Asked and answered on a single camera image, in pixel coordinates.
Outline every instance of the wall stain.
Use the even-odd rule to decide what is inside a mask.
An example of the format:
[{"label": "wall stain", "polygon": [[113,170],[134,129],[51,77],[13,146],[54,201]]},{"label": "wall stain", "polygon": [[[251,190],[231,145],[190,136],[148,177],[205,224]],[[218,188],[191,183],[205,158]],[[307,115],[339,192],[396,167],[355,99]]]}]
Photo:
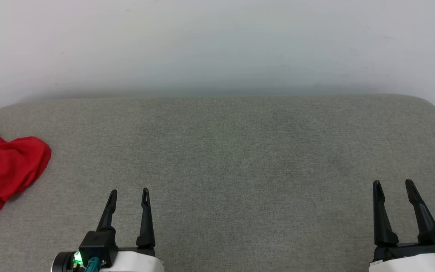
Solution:
[{"label": "wall stain", "polygon": [[361,55],[361,52],[355,48],[350,48],[350,56],[351,57],[358,57]]},{"label": "wall stain", "polygon": [[378,38],[379,41],[383,42],[383,43],[390,43],[390,42],[395,42],[395,39],[387,36],[387,35],[382,35]]}]

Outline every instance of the gray cushion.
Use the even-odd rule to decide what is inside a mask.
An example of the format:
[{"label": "gray cushion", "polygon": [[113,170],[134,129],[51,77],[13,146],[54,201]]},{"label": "gray cushion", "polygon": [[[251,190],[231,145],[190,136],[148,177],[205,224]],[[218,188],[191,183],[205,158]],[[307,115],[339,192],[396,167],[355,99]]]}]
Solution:
[{"label": "gray cushion", "polygon": [[372,182],[416,241],[404,181],[435,217],[435,107],[399,95],[47,100],[0,110],[0,136],[52,148],[0,211],[0,271],[48,271],[97,227],[107,197],[134,246],[150,190],[166,271],[368,270]]}]

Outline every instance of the red cloth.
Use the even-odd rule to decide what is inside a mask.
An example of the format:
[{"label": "red cloth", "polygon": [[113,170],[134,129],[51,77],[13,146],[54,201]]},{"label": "red cloth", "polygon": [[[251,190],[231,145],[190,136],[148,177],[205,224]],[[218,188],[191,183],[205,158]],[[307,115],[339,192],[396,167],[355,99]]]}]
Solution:
[{"label": "red cloth", "polygon": [[11,142],[0,137],[0,210],[5,201],[40,177],[50,157],[50,147],[36,137]]}]

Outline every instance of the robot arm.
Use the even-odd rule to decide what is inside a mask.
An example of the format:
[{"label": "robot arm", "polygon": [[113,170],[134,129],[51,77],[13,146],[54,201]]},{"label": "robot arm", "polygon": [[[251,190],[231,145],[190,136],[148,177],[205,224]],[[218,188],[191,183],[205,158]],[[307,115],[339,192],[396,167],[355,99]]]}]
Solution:
[{"label": "robot arm", "polygon": [[147,188],[142,194],[142,222],[136,247],[119,248],[115,243],[112,215],[116,209],[117,190],[112,190],[96,231],[88,231],[79,251],[60,252],[53,260],[51,272],[85,272],[92,258],[101,261],[100,272],[164,272],[155,258],[155,237]]},{"label": "robot arm", "polygon": [[418,243],[399,243],[385,211],[379,181],[373,182],[373,234],[377,246],[369,272],[435,272],[435,221],[414,182],[406,180],[407,196],[414,206]]}]

